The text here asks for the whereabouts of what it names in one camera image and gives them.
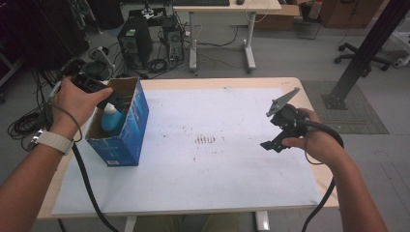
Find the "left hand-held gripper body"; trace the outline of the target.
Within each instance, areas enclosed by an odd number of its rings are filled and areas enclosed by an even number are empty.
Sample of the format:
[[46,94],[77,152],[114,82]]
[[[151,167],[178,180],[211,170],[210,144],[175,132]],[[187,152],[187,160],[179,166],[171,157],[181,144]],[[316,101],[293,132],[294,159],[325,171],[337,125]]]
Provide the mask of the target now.
[[74,76],[72,78],[72,83],[86,93],[95,93],[106,88],[106,85],[84,72],[80,72]]

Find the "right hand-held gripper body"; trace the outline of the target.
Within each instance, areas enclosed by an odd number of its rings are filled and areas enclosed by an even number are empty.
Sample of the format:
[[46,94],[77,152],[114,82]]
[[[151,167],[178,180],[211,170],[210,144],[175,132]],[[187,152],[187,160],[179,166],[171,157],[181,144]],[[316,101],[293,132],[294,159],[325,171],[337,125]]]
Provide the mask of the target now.
[[280,138],[305,136],[308,132],[308,127],[303,124],[308,120],[308,115],[298,110],[289,102],[300,91],[299,87],[295,87],[289,93],[273,99],[272,104],[266,113],[267,117],[272,117],[271,123],[282,129],[278,135]]

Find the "blue bottle with white cap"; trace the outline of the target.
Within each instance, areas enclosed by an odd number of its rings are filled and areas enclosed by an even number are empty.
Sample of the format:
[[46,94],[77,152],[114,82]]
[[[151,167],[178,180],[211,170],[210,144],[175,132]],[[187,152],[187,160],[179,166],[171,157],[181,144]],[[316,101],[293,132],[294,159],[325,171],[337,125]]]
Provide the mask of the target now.
[[109,133],[118,133],[123,125],[124,114],[122,112],[107,112],[102,115],[102,129]]

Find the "blue cardboard box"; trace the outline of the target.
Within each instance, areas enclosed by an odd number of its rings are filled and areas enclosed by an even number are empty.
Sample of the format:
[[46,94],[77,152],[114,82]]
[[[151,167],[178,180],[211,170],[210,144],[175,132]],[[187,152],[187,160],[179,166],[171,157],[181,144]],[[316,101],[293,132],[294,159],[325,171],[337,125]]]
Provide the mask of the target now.
[[103,110],[98,109],[86,133],[86,141],[108,166],[138,166],[149,106],[138,78],[111,79],[107,85],[122,95],[130,96],[118,133],[102,129]]

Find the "person's left hand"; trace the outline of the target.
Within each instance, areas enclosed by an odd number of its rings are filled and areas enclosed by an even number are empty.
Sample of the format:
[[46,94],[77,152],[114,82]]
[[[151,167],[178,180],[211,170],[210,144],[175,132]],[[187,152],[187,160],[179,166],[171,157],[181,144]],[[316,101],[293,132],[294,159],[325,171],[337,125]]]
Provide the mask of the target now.
[[85,93],[69,77],[62,79],[60,91],[53,102],[53,123],[50,131],[73,139],[80,127],[91,117],[97,104],[108,98],[113,90],[104,88]]

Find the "person's right hand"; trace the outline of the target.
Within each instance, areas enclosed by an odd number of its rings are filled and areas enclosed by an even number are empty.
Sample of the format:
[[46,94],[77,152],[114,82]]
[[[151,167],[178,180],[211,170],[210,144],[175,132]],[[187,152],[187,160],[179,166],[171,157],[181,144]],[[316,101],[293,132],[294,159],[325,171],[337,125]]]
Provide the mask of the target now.
[[288,137],[281,141],[288,147],[300,148],[314,159],[325,163],[329,167],[346,159],[344,149],[329,134],[322,130],[313,129],[305,137]]

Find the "black computer tower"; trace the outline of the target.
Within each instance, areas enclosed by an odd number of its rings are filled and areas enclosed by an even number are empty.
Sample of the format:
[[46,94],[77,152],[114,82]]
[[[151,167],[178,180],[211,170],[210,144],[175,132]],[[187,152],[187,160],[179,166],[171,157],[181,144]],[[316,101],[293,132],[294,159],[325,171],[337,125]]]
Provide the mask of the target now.
[[148,22],[144,16],[131,16],[117,36],[129,70],[146,69],[153,50]]

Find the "white wristwatch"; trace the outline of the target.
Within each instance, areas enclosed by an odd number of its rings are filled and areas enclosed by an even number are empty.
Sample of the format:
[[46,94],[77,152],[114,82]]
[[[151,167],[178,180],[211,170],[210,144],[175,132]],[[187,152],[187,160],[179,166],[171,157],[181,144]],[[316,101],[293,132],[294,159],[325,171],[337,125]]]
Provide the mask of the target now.
[[51,147],[65,156],[70,152],[74,141],[48,130],[38,130],[37,134],[31,139],[28,150],[32,151],[39,144]]

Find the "grey floor mat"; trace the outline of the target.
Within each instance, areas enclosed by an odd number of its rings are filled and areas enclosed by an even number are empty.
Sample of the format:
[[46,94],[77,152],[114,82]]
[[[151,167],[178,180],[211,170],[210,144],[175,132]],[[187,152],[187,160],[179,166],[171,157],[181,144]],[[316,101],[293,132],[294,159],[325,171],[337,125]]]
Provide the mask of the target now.
[[351,89],[344,100],[345,109],[328,109],[322,101],[322,96],[329,94],[336,85],[335,81],[303,81],[302,85],[321,122],[338,133],[389,133],[357,85]]

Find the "dark curtain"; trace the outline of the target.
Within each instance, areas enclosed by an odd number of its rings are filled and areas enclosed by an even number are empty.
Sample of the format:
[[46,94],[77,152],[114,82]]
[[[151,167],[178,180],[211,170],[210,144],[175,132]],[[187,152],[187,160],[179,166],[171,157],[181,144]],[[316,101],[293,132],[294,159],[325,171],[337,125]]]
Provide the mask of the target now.
[[41,71],[59,70],[89,48],[67,0],[0,0],[0,30]]

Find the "open computer case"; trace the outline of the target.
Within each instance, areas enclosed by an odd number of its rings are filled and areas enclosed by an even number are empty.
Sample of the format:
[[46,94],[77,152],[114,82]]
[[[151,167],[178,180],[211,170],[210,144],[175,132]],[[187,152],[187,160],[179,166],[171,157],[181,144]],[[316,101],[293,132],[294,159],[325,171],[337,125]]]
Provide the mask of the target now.
[[183,30],[175,15],[166,17],[162,23],[162,32],[167,55],[170,62],[181,62],[184,59]]

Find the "black office chair base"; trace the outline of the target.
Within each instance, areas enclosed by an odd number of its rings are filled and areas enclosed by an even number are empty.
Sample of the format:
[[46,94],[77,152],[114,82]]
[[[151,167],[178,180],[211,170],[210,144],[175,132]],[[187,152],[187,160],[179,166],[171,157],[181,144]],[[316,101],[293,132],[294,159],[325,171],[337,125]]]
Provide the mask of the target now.
[[[344,43],[341,44],[338,48],[339,51],[344,51],[345,49],[348,49],[351,51],[351,54],[340,54],[338,55],[337,58],[334,59],[334,63],[335,64],[339,64],[343,59],[352,59],[355,54],[358,52],[359,48],[357,48],[356,46],[350,44],[350,43]],[[378,57],[378,56],[373,56],[371,59],[372,62],[376,62],[378,64],[381,64],[382,67],[380,68],[381,71],[385,72],[389,69],[389,67],[391,66],[392,62]],[[372,68],[370,65],[367,65],[365,70],[362,72],[361,77],[367,77],[369,75],[369,73],[372,71]]]

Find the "wooden cabinet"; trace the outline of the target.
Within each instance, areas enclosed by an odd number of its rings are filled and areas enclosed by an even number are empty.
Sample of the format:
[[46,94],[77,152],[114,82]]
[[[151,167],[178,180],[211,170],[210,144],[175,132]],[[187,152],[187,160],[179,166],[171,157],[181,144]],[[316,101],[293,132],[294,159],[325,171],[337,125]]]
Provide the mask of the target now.
[[385,0],[323,0],[320,18],[325,28],[364,29]]

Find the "black keyboard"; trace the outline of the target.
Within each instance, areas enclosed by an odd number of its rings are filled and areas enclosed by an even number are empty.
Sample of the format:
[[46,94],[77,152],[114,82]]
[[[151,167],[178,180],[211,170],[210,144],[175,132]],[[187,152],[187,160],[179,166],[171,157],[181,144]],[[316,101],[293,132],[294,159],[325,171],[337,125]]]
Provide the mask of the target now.
[[228,7],[230,0],[171,0],[172,6]]

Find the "black metal post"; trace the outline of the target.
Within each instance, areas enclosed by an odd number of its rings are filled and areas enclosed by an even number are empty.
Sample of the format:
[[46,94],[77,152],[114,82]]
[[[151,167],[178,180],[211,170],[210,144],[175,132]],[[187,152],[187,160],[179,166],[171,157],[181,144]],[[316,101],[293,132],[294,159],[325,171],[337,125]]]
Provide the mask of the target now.
[[410,11],[410,0],[390,0],[329,94],[322,95],[327,109],[345,110],[344,100],[382,45]]

